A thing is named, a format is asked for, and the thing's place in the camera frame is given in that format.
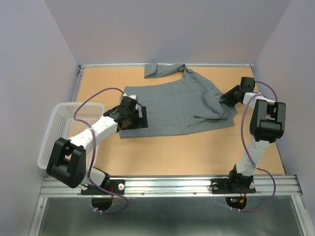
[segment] wooden tabletop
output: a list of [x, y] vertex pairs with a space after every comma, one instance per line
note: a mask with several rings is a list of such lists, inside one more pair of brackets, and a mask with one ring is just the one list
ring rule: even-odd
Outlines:
[[[211, 80], [222, 93], [239, 84], [241, 77], [252, 77], [248, 67], [190, 67]], [[86, 68], [77, 101], [83, 102], [103, 88], [160, 85], [182, 78], [174, 75], [144, 79], [144, 67]], [[104, 104], [105, 110], [119, 104], [118, 91], [106, 91], [92, 102]], [[195, 134], [121, 139], [114, 134], [104, 140], [98, 149], [96, 167], [112, 176], [165, 176], [165, 175], [227, 175], [244, 153], [240, 127], [244, 105], [237, 104], [235, 126]], [[245, 140], [249, 141], [252, 109], [245, 121]], [[272, 174], [284, 174], [275, 144], [265, 152], [259, 167]]]

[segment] gray cloth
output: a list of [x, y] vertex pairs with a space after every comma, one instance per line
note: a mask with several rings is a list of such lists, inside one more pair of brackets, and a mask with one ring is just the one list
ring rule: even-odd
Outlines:
[[185, 64], [146, 64], [145, 78], [159, 78], [183, 71], [182, 79], [163, 85], [126, 87], [147, 107], [148, 128], [120, 131], [123, 138], [191, 134], [234, 125], [235, 108], [222, 103], [222, 93], [208, 79]]

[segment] plastic basket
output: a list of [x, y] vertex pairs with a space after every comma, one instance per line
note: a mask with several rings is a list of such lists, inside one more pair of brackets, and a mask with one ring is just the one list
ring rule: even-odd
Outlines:
[[[54, 108], [39, 152], [37, 160], [39, 168], [47, 168], [54, 143], [58, 138], [69, 139], [88, 128], [84, 123], [73, 120], [73, 114], [81, 104], [80, 102], [60, 103]], [[101, 103], [89, 102], [80, 109], [76, 117], [93, 125], [103, 115], [104, 109]], [[92, 153], [93, 151], [87, 154], [87, 166], [91, 164]]]

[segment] gray floor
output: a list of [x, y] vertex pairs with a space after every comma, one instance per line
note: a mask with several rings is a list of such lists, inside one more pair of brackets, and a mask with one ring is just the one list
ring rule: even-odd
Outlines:
[[[248, 197], [246, 208], [270, 197]], [[42, 236], [299, 236], [303, 235], [290, 196], [276, 197], [266, 209], [235, 212], [225, 198], [131, 199], [117, 214], [93, 212], [89, 198], [49, 199]]]

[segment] white wall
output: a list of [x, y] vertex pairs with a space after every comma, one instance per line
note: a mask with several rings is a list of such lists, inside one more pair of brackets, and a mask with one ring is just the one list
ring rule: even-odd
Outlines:
[[[278, 141], [285, 169], [297, 174], [315, 226], [315, 1], [292, 0], [254, 66], [287, 104]], [[261, 87], [266, 94], [270, 92]]]
[[77, 64], [43, 0], [0, 7], [0, 234], [28, 235], [43, 174], [36, 160]]
[[79, 64], [254, 63], [289, 0], [45, 0]]

